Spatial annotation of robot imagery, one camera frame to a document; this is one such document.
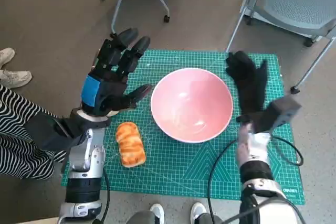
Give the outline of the black knitted gloved right hand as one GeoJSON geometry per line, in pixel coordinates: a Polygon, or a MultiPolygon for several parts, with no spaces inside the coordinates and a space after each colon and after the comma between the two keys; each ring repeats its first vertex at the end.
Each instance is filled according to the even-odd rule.
{"type": "Polygon", "coordinates": [[[243,51],[230,52],[226,58],[226,72],[233,79],[241,115],[263,110],[267,85],[267,60],[257,67],[243,51]]]}

